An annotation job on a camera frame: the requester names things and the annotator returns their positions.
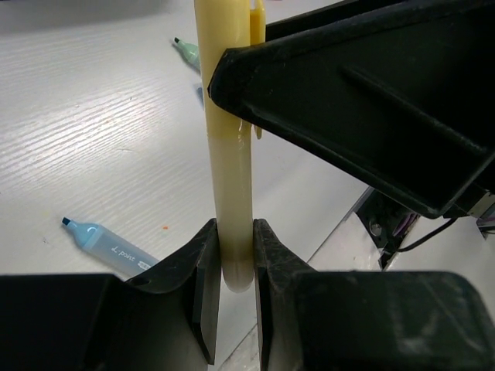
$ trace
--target black mechanical part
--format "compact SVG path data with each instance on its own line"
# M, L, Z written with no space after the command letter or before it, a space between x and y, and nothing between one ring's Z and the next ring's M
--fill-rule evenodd
M370 3L269 25L225 52L209 94L408 209L468 215L469 187L495 189L495 1Z
M0 277L5 371L206 370L220 298L217 224L130 281L111 274Z
M364 200L356 214L374 245L381 250L382 269L387 267L418 219L417 214L376 190Z
M492 370L495 329L466 279L316 272L254 221L262 371Z

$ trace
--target green highlighter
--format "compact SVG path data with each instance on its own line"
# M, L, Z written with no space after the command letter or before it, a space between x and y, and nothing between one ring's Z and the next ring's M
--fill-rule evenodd
M198 49L198 47L194 44L185 43L181 39L177 38L175 38L173 41L176 42L177 49L180 51L187 63L201 72L200 50Z

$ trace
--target yellow plastic tab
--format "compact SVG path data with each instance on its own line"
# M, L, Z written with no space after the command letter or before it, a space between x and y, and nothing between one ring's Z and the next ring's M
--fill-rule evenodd
M249 26L251 28L251 45L257 45L265 42L266 37L266 16L265 4L263 0L254 1L254 9L251 9ZM254 126L256 138L261 139L261 128Z

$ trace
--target black cable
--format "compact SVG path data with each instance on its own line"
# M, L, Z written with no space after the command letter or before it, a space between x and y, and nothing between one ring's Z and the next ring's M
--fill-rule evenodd
M436 230L428 233L426 236L420 238L416 242L411 243L409 246L401 247L400 249L397 249L395 252L397 252L397 253L406 253L408 251L411 251L411 250L415 249L419 245L421 245L421 244L425 243L426 241L428 241L430 238L436 236L437 234L439 234L439 233L443 232L444 230L446 230L447 228L449 228L456 221L457 221L457 218L452 218L447 223L439 226Z

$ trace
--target white wood grain surface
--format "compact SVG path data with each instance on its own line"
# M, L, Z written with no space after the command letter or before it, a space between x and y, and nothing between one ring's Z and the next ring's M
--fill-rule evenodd
M329 3L267 1L268 21ZM192 0L0 2L0 273L109 271L63 216L159 259L214 217L200 77L174 36L196 42ZM267 133L253 157L255 216L306 260L365 190ZM253 290L223 286L217 365L254 324Z

